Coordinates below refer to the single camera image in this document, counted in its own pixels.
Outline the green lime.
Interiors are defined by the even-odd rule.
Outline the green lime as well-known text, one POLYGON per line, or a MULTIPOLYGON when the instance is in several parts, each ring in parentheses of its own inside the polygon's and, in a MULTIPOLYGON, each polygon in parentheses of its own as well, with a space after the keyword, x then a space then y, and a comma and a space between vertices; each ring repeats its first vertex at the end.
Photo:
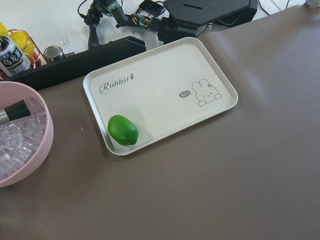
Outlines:
POLYGON ((128 118, 122 115, 112 116, 107 125, 109 135, 120 145, 135 145, 138 141, 139 130, 128 118))

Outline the pink bowl of ice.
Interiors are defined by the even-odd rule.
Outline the pink bowl of ice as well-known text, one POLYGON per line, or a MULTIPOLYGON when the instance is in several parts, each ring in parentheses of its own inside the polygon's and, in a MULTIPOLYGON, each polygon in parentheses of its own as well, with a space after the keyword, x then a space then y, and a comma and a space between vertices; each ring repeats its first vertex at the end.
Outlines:
POLYGON ((32 174, 52 147, 54 127, 42 96, 18 82, 0 83, 0 185, 15 184, 32 174), (6 108, 23 102, 24 115, 10 120, 6 108))

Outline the yellow lemon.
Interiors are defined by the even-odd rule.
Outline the yellow lemon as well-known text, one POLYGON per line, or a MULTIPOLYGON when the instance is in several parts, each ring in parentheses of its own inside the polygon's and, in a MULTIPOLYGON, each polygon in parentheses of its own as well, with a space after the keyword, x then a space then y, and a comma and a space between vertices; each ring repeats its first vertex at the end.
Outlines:
POLYGON ((17 44, 17 46, 29 55, 34 53, 34 43, 29 39, 28 35, 23 31, 15 31, 9 37, 17 44))

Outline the white rabbit tray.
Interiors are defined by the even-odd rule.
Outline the white rabbit tray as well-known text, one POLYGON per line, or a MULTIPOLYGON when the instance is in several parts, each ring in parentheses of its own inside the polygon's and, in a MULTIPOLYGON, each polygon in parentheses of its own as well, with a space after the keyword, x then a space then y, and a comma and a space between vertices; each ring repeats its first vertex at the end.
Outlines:
POLYGON ((108 150, 139 149, 233 108, 238 93, 203 43, 185 37, 88 73, 83 88, 108 150), (138 128, 122 146, 108 133, 115 115, 138 128))

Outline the upper sauce bottle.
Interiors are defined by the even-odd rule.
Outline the upper sauce bottle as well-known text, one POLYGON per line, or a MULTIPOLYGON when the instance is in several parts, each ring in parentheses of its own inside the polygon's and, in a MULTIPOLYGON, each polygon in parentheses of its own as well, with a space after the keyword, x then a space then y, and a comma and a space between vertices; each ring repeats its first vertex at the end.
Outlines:
POLYGON ((29 70, 31 62, 8 36, 0 36, 0 68, 9 76, 29 70))

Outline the white power adapter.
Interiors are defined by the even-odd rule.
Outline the white power adapter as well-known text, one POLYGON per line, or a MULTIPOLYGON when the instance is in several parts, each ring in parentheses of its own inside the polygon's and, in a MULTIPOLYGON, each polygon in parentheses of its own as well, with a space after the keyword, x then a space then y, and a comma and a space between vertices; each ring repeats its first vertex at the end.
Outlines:
POLYGON ((77 53, 77 50, 70 39, 63 38, 61 40, 61 44, 62 44, 61 48, 65 57, 70 57, 77 53))

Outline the black headset device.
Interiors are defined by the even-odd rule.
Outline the black headset device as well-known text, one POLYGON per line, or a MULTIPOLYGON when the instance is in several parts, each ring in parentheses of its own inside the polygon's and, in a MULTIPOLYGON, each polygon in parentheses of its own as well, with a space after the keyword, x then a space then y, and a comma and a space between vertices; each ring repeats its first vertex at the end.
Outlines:
POLYGON ((196 37, 199 28, 214 24, 235 27, 253 20, 258 0, 166 0, 169 17, 163 17, 157 30, 164 44, 196 37))

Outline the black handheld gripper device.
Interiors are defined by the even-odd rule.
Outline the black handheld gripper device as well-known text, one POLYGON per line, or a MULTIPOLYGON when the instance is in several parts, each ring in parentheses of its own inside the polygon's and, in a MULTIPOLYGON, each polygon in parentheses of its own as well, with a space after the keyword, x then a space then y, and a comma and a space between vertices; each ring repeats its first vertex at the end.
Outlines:
POLYGON ((102 17, 114 18, 116 28, 135 27, 157 32, 161 25, 159 16, 165 11, 165 2, 161 0, 144 0, 132 14, 124 13, 122 0, 94 0, 87 14, 79 13, 79 16, 89 27, 88 48, 93 49, 100 45, 97 27, 102 17))

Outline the small metal tin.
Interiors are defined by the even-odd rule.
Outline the small metal tin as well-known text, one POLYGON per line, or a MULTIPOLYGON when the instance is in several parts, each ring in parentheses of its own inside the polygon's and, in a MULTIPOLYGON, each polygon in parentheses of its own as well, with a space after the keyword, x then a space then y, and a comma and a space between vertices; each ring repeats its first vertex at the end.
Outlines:
POLYGON ((47 63, 52 63, 61 60, 65 57, 63 49, 60 46, 48 46, 43 52, 43 58, 47 63))

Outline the long black bar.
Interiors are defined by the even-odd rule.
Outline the long black bar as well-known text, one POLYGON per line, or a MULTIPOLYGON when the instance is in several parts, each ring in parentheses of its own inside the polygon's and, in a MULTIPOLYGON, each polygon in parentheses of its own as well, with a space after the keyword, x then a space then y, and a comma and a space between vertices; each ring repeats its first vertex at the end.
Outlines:
POLYGON ((145 42, 134 36, 127 36, 75 55, 59 59, 35 69, 7 77, 0 83, 17 82, 35 90, 43 90, 88 73, 117 63, 146 51, 145 42))

